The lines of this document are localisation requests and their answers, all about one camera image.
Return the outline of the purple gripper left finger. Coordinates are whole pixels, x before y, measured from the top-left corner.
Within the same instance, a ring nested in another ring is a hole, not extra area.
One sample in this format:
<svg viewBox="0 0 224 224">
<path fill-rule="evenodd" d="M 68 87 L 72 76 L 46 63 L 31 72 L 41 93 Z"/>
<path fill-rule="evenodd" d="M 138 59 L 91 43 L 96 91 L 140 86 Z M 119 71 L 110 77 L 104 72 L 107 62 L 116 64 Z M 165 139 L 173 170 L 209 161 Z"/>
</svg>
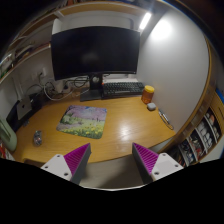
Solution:
<svg viewBox="0 0 224 224">
<path fill-rule="evenodd" d="M 90 155 L 91 145 L 85 144 L 66 155 L 56 154 L 42 169 L 79 185 Z"/>
</svg>

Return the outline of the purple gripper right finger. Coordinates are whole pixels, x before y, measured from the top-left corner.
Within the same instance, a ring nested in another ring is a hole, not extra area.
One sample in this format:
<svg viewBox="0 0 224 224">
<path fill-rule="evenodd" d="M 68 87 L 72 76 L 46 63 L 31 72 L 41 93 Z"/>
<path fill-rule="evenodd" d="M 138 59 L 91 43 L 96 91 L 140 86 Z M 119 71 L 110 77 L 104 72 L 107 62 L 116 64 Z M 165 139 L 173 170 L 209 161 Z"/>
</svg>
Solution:
<svg viewBox="0 0 224 224">
<path fill-rule="evenodd" d="M 149 184 L 182 169 L 167 153 L 157 154 L 137 143 L 132 144 L 132 155 L 144 184 Z"/>
</svg>

